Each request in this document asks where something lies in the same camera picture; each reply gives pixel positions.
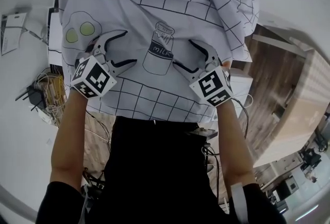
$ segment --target person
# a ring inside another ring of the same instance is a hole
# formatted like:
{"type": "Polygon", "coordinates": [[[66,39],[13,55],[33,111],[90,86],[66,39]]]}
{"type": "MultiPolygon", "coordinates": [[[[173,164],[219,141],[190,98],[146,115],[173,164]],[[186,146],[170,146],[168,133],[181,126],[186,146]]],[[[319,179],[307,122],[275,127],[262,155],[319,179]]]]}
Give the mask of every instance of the person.
{"type": "MultiPolygon", "coordinates": [[[[52,153],[52,173],[37,224],[79,223],[87,99],[70,95],[52,153]]],[[[85,223],[216,221],[240,223],[231,186],[241,183],[249,223],[285,223],[260,190],[253,162],[231,100],[217,107],[219,153],[230,214],[213,194],[205,169],[201,136],[188,135],[196,123],[117,117],[105,167],[105,187],[85,223]]]]}

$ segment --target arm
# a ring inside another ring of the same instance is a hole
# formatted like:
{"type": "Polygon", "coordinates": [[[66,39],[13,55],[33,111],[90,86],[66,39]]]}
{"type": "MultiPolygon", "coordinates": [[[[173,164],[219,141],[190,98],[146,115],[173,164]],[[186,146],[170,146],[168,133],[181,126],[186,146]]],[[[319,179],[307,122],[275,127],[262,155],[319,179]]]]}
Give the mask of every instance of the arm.
{"type": "Polygon", "coordinates": [[[87,99],[70,91],[52,152],[51,182],[63,182],[80,192],[84,162],[87,99]]]}
{"type": "Polygon", "coordinates": [[[231,197],[232,185],[242,183],[245,186],[256,183],[253,162],[232,101],[228,100],[219,105],[217,112],[220,162],[228,197],[231,197]]]}

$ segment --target floor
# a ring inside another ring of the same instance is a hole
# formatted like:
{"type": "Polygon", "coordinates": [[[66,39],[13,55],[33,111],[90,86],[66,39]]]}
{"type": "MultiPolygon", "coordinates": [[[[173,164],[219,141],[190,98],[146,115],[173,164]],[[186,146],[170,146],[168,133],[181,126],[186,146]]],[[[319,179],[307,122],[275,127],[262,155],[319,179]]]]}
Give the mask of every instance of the floor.
{"type": "MultiPolygon", "coordinates": [[[[256,34],[267,36],[270,38],[280,39],[277,35],[267,29],[257,26],[256,34]]],[[[254,102],[247,108],[249,114],[249,130],[246,140],[248,145],[255,150],[256,153],[262,152],[261,146],[267,142],[271,131],[276,126],[276,122],[272,117],[272,113],[279,105],[283,105],[287,95],[290,93],[292,86],[298,82],[303,61],[296,55],[270,46],[265,43],[257,42],[251,36],[245,40],[251,53],[252,63],[234,62],[232,67],[239,68],[253,78],[250,89],[254,102]]],[[[93,113],[96,118],[102,121],[111,132],[114,123],[114,116],[100,113],[93,113]]],[[[245,128],[246,117],[244,112],[239,117],[241,126],[245,128]]],[[[93,133],[86,131],[85,137],[85,167],[89,172],[98,176],[104,169],[109,157],[107,149],[107,136],[104,129],[90,116],[86,117],[86,129],[93,131],[103,139],[93,133]]],[[[211,145],[218,151],[218,138],[210,141],[211,145]]],[[[210,163],[216,166],[215,158],[211,157],[210,163]]],[[[270,165],[255,168],[255,176],[259,184],[265,184],[273,178],[274,174],[270,165]]],[[[216,168],[209,173],[210,186],[216,193],[216,168]]],[[[219,202],[223,202],[223,198],[227,198],[227,192],[220,174],[219,179],[219,202]]]]}

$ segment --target black sleeve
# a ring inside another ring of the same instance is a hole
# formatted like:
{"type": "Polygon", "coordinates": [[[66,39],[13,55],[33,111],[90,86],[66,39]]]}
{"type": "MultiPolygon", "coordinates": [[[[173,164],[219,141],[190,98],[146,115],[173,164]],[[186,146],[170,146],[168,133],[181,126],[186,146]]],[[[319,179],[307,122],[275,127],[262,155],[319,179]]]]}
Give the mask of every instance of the black sleeve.
{"type": "Polygon", "coordinates": [[[36,224],[79,222],[84,199],[68,184],[51,182],[41,202],[36,224]]]}
{"type": "MultiPolygon", "coordinates": [[[[285,218],[271,204],[266,195],[260,190],[258,184],[250,184],[243,187],[249,224],[254,223],[286,223],[285,218]]],[[[229,200],[229,214],[234,223],[237,223],[237,216],[234,208],[233,198],[229,200]]]]}

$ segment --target milk bottle drawing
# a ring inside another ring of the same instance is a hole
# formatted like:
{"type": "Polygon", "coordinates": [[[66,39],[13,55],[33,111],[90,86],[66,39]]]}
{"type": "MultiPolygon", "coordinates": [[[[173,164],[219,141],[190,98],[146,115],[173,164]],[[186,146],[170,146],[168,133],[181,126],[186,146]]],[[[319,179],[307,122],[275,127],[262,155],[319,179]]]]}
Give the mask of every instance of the milk bottle drawing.
{"type": "Polygon", "coordinates": [[[143,61],[144,69],[157,75],[166,75],[173,60],[173,34],[175,30],[163,22],[156,24],[150,47],[143,61]]]}

